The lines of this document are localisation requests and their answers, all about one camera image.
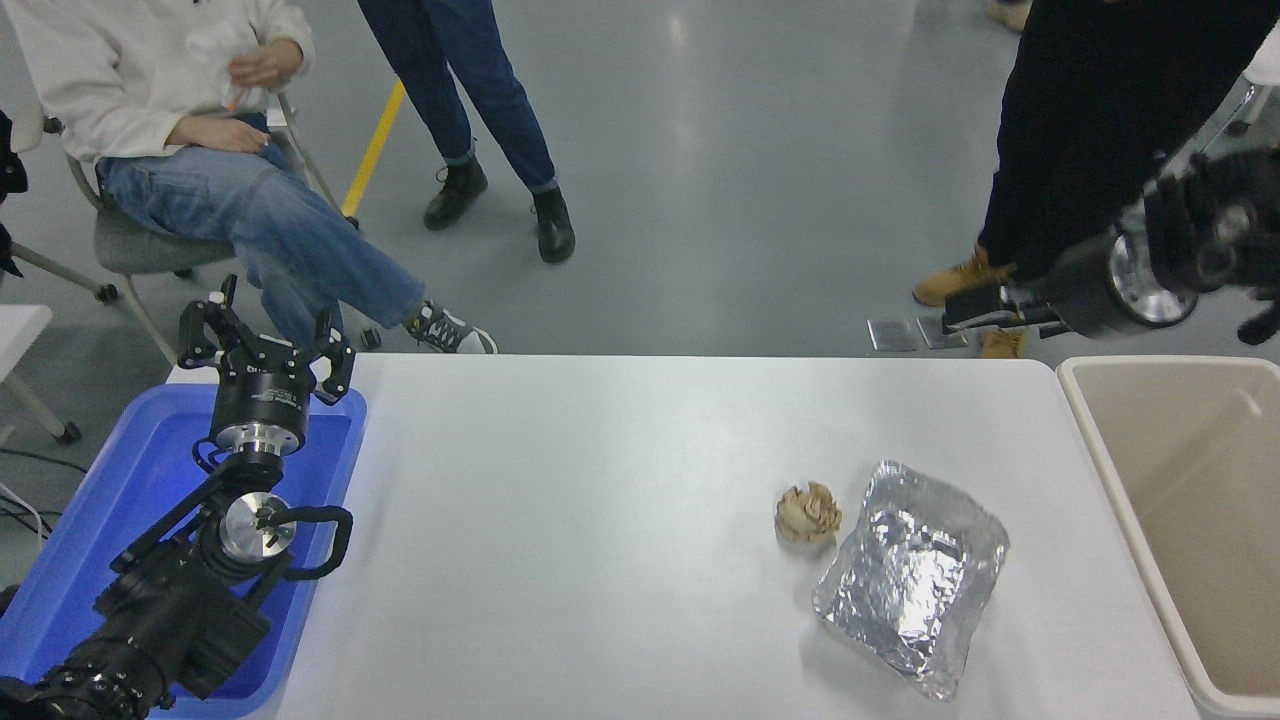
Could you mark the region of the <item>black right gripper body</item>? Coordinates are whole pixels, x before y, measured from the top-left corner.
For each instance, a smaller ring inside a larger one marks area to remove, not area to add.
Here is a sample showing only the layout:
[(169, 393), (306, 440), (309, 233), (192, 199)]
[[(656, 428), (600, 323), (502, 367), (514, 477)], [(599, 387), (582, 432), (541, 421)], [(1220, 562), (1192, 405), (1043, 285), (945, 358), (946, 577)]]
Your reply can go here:
[(1084, 337), (1120, 337), (1124, 316), (1110, 260), (1115, 234), (1101, 234), (1062, 252), (1044, 277), (1046, 302), (1059, 322)]

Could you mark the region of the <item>seated person's left hand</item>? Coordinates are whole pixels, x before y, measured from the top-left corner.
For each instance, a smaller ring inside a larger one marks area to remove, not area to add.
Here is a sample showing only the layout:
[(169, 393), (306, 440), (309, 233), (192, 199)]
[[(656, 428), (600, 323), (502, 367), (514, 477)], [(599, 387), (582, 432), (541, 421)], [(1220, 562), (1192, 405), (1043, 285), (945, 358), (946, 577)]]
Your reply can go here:
[(233, 58), (227, 69), (237, 87), (276, 88), (300, 72), (303, 60), (303, 49), (294, 40), (276, 38)]

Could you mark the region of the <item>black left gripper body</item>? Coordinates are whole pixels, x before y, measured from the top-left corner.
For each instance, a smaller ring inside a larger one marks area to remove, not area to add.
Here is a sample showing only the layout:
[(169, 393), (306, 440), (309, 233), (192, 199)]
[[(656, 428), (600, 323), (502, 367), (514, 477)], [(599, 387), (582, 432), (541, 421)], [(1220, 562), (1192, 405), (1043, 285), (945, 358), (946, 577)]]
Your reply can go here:
[(211, 429), (252, 423), (305, 430), (314, 374), (306, 366), (257, 366), (243, 354), (224, 354), (216, 364), (219, 386)]

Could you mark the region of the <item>seated person's right hand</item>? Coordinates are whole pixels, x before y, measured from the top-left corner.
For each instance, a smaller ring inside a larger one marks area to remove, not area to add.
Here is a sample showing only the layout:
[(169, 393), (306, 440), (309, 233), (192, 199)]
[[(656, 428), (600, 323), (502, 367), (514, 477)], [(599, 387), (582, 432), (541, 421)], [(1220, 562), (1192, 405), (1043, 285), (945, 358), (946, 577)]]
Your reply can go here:
[(200, 146), (224, 152), (261, 152), (271, 136), (236, 118), (182, 117), (165, 140), (166, 146)]

